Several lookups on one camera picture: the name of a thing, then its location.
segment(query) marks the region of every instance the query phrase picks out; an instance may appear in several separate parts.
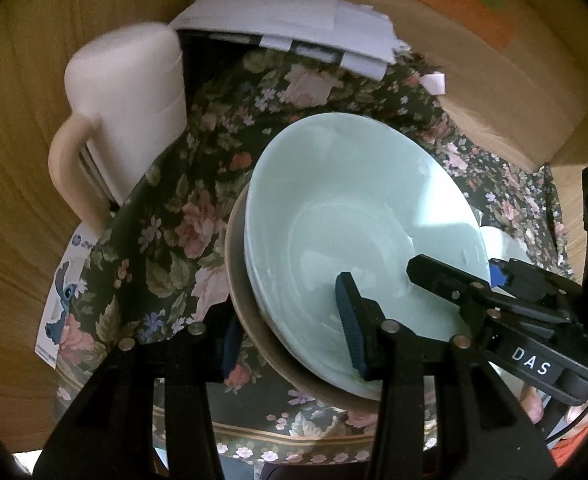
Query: orange sticky note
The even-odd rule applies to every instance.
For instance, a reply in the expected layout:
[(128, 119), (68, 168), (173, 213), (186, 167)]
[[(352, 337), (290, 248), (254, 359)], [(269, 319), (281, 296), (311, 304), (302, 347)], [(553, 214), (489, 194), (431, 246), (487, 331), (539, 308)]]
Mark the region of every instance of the orange sticky note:
[(418, 0), (461, 24), (496, 50), (503, 50), (516, 35), (507, 17), (481, 0)]

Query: stacked plate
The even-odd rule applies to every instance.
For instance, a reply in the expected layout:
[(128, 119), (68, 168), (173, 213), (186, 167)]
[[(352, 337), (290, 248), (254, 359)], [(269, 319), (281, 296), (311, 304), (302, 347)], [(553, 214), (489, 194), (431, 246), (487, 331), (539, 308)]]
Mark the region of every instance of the stacked plate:
[(453, 304), (409, 281), (420, 253), (489, 281), (481, 231), (443, 168), (385, 124), (340, 113), (274, 138), (226, 238), (232, 300), (267, 361), (310, 394), (360, 410), (376, 410), (381, 385), (352, 368), (334, 300), (340, 272), (419, 335), (467, 331)]

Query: black cable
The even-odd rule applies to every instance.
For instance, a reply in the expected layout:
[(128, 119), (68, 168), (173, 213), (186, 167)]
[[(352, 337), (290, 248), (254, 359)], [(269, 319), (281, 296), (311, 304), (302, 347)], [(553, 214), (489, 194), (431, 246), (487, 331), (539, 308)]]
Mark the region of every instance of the black cable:
[(587, 414), (588, 414), (588, 405), (585, 407), (585, 409), (581, 412), (581, 414), (579, 416), (577, 416), (572, 422), (570, 422), (570, 424), (565, 426), (562, 430), (557, 431), (554, 435), (548, 436), (545, 439), (545, 443), (551, 444), (556, 439), (561, 438), (568, 431), (572, 431), (578, 425), (578, 423), (581, 422), (585, 418), (585, 416)]

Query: orange cloth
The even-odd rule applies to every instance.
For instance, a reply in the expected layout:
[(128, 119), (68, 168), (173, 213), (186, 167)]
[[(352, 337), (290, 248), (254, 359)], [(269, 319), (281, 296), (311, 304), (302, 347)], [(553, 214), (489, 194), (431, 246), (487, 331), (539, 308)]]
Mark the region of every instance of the orange cloth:
[(418, 0), (473, 32), (496, 50), (503, 50), (516, 35), (516, 28), (501, 12), (481, 0)]
[(572, 453), (575, 452), (581, 445), (583, 440), (588, 434), (588, 425), (585, 426), (580, 433), (567, 440), (559, 440), (552, 449), (552, 457), (556, 462), (556, 465), (561, 467), (571, 457)]

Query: beige plate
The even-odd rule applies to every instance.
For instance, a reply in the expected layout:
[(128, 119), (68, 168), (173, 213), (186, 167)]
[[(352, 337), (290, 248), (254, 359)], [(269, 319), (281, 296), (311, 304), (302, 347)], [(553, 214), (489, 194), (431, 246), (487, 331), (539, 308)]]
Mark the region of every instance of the beige plate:
[(244, 259), (245, 202), (247, 189), (241, 192), (229, 216), (225, 239), (225, 266), (229, 290), (238, 319), (265, 360), (294, 387), (331, 406), (366, 413), (378, 412), (378, 400), (348, 393), (318, 376), (299, 363), (264, 322), (247, 277)]

